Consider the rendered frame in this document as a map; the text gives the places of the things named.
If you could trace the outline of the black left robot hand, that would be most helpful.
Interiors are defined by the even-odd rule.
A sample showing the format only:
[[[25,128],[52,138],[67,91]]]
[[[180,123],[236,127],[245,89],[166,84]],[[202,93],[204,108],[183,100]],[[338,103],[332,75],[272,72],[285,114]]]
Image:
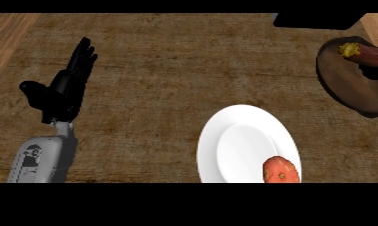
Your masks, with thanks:
[[[61,70],[49,86],[24,81],[19,89],[30,106],[42,111],[42,122],[71,122],[80,112],[86,84],[98,59],[90,39],[83,38],[71,55],[68,66]]]

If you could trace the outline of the white plate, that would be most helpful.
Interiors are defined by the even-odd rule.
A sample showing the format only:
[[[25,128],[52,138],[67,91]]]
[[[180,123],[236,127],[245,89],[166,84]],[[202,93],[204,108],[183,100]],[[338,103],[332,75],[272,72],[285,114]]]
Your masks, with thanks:
[[[291,134],[263,109],[232,105],[210,118],[198,140],[197,164],[202,183],[263,183],[263,163],[281,156],[301,172]]]

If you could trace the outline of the orange sweet potato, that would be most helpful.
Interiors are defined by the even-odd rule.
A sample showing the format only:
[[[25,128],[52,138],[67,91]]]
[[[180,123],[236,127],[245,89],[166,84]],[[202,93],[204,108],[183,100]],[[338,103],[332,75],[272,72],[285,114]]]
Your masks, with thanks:
[[[269,158],[263,164],[266,183],[298,183],[300,177],[294,164],[281,156]]]

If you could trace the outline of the brown round pan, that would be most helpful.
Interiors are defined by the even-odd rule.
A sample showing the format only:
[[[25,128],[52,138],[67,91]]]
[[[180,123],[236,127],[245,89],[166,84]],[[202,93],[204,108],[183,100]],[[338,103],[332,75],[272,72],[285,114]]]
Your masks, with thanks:
[[[359,36],[329,40],[318,52],[318,79],[331,97],[346,107],[362,116],[378,118],[378,67],[363,66],[341,57],[338,47],[347,42],[377,47]]]

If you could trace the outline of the brown woven placemat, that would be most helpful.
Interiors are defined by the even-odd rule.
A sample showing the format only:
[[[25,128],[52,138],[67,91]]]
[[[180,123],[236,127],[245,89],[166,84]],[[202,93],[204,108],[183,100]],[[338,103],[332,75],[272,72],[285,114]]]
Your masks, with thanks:
[[[284,123],[307,182],[378,182],[378,120],[326,94],[316,52],[337,30],[267,14],[2,14],[0,182],[19,145],[50,135],[18,89],[49,83],[81,38],[99,54],[75,119],[73,182],[195,182],[202,127],[248,104]]]

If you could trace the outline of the black appliance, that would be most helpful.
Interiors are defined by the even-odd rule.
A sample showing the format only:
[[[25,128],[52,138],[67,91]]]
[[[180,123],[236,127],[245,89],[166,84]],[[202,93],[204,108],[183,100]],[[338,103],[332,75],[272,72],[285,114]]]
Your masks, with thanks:
[[[273,25],[285,28],[347,30],[363,16],[363,13],[278,13]]]

